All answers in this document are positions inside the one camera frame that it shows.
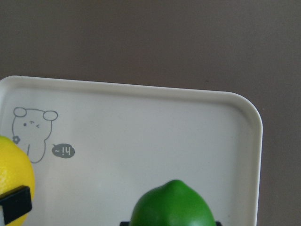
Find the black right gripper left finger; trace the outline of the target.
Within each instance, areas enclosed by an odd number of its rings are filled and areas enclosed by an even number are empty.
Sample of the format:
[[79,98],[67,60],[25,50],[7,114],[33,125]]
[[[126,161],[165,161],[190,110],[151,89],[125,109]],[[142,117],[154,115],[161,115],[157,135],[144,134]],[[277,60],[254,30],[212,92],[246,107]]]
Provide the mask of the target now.
[[32,210],[29,186],[19,186],[0,195],[1,223],[8,225]]

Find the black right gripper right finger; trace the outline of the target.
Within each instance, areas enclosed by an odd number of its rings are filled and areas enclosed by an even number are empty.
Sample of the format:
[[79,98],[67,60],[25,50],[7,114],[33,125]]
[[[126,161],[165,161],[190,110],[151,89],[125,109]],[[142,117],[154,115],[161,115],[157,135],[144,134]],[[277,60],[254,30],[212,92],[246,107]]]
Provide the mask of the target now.
[[[129,221],[122,221],[120,222],[119,226],[129,226],[130,225],[130,222]],[[219,221],[216,221],[215,222],[215,225],[216,226],[222,226],[221,222]]]

